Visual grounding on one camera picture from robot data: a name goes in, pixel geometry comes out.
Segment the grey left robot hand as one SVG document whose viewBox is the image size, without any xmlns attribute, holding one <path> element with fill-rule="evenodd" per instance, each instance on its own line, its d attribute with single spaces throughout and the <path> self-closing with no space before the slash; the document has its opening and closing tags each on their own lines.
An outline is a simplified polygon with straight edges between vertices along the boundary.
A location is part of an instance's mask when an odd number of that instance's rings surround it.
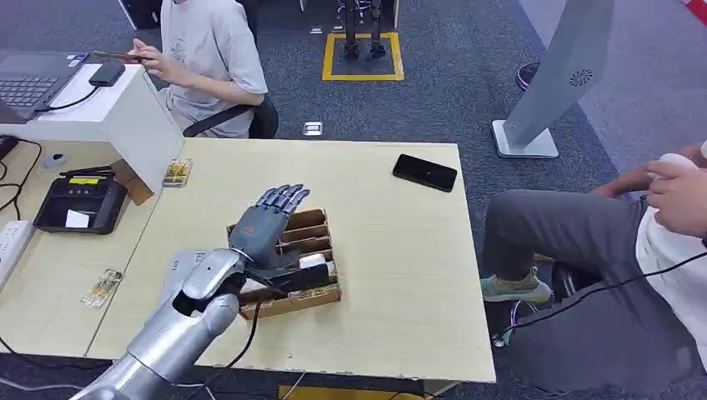
<svg viewBox="0 0 707 400">
<path fill-rule="evenodd" d="M 276 245 L 299 204 L 310 194 L 302 183 L 267 189 L 244 212 L 228 235 L 228 246 L 244 257 L 243 274 L 271 288 L 290 284 L 295 251 L 278 253 Z"/>
</svg>

